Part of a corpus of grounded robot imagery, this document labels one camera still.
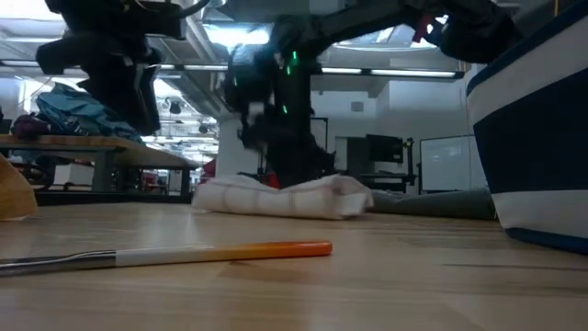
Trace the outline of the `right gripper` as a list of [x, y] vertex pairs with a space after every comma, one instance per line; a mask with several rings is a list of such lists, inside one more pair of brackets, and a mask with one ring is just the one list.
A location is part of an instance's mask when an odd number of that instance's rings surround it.
[[299, 110], [271, 103], [242, 103], [238, 114], [238, 137], [243, 147], [258, 152], [266, 149], [267, 163], [280, 187], [335, 172], [334, 154], [322, 149], [311, 133], [311, 118], [315, 115], [312, 107]]

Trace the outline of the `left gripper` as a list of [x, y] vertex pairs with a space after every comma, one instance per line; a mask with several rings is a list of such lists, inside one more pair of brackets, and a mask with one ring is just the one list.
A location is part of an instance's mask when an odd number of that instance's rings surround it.
[[36, 62], [44, 74], [61, 75], [73, 67], [90, 74], [94, 69], [143, 67], [139, 81], [142, 115], [140, 126], [134, 110], [132, 92], [114, 76], [100, 75], [80, 83], [92, 98], [110, 108], [133, 129], [152, 134], [161, 128], [154, 81], [159, 74], [162, 53], [152, 47], [145, 36], [73, 34], [40, 45]]

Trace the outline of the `white red-checked towel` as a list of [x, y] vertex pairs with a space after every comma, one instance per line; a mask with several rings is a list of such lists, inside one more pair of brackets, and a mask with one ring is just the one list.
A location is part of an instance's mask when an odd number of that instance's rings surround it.
[[199, 185], [192, 199], [196, 210], [324, 220], [357, 217], [373, 206], [371, 189], [341, 175], [289, 188], [271, 188], [241, 175], [217, 177]]

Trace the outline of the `grey waffle towel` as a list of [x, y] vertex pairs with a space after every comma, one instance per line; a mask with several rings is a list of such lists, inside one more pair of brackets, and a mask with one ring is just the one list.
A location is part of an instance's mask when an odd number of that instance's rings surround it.
[[437, 218], [494, 221], [497, 213], [486, 189], [409, 195], [386, 190], [372, 191], [374, 205], [369, 212]]

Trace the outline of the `mustard yellow towel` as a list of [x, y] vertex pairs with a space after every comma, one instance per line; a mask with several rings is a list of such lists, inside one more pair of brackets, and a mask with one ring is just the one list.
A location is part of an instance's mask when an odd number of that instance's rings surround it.
[[0, 222], [22, 221], [37, 211], [32, 186], [0, 154]]

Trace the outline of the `wooden background table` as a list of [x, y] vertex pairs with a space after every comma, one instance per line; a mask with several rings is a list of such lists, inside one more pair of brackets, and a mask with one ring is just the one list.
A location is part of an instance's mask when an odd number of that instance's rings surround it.
[[94, 162], [92, 190], [101, 192], [112, 191], [115, 169], [167, 169], [182, 172], [180, 192], [186, 195], [190, 192], [190, 171], [198, 168], [196, 162], [184, 157], [119, 137], [41, 135], [36, 140], [26, 141], [0, 134], [0, 149], [35, 151], [41, 155]]

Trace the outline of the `teal cloth pile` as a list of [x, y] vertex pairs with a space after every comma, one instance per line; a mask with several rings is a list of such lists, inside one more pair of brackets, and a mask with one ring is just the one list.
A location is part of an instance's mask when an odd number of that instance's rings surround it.
[[39, 93], [36, 117], [51, 125], [51, 133], [76, 136], [114, 136], [142, 143], [141, 136], [119, 114], [88, 93], [56, 83]]

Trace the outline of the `black computer monitor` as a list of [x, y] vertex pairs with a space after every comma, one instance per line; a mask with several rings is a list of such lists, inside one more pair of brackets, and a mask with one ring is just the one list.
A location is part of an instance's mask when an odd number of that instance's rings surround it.
[[402, 138], [369, 134], [366, 139], [370, 161], [397, 164], [403, 162]]

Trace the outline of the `red cabinet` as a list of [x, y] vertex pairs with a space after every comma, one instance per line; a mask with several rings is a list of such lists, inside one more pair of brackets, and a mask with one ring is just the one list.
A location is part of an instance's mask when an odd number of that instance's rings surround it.
[[216, 159], [212, 159], [211, 161], [207, 162], [204, 166], [202, 166], [202, 171], [200, 175], [200, 183], [203, 184], [207, 182], [209, 179], [214, 178], [216, 176]]

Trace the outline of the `purple bag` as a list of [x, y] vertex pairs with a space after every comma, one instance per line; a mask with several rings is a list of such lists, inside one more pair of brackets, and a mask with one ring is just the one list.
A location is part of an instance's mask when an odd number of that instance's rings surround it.
[[51, 133], [51, 125], [31, 115], [21, 115], [11, 128], [14, 136], [21, 140], [35, 140], [41, 135]]

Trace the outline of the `ceiling strip light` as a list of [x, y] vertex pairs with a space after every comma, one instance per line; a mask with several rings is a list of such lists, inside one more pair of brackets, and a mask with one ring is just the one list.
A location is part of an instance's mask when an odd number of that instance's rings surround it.
[[[226, 72], [226, 65], [218, 64], [161, 64], [162, 70], [165, 71], [202, 71], [202, 72]], [[456, 71], [426, 71], [426, 70], [404, 70], [404, 69], [360, 69], [360, 68], [342, 68], [342, 67], [322, 67], [322, 74], [341, 74], [341, 75], [365, 75], [365, 76], [389, 76], [389, 77], [410, 77], [410, 78], [439, 78], [439, 79], [458, 79], [464, 73]]]

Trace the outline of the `whiteboard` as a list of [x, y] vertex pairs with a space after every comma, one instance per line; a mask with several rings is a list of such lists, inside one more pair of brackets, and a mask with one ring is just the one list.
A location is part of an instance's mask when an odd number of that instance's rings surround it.
[[488, 187], [473, 135], [421, 140], [420, 161], [423, 191]]

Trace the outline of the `navy and white fabric bin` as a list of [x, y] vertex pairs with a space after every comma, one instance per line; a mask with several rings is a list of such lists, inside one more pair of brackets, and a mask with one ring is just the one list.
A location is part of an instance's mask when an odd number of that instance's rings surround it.
[[502, 228], [588, 255], [588, 0], [481, 70], [467, 101]]

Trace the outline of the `black metal table frame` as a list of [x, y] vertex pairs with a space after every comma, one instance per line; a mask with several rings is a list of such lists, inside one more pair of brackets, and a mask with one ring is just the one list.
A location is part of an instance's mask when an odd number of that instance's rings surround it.
[[169, 196], [143, 193], [40, 191], [35, 193], [35, 197], [40, 206], [60, 206], [126, 202], [190, 204], [193, 195]]

